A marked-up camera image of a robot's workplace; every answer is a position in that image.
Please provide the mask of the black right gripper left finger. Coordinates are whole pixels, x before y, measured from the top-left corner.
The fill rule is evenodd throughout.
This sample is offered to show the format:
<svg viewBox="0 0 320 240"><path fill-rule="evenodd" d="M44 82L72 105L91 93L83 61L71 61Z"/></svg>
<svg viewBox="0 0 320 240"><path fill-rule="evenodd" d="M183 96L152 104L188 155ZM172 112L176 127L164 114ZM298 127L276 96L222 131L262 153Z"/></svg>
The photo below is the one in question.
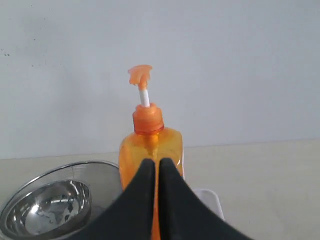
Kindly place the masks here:
<svg viewBox="0 0 320 240"><path fill-rule="evenodd" d="M97 219L69 240L150 240L152 235L155 163L144 159L123 193Z"/></svg>

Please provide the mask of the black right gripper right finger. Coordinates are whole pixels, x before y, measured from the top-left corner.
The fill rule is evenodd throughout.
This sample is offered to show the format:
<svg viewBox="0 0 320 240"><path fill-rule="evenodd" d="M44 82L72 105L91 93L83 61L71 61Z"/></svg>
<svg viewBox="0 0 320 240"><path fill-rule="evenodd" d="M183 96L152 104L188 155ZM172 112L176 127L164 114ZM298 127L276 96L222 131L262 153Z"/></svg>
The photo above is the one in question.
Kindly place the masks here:
<svg viewBox="0 0 320 240"><path fill-rule="evenodd" d="M196 196L170 158L159 163L158 219L162 240L249 240Z"/></svg>

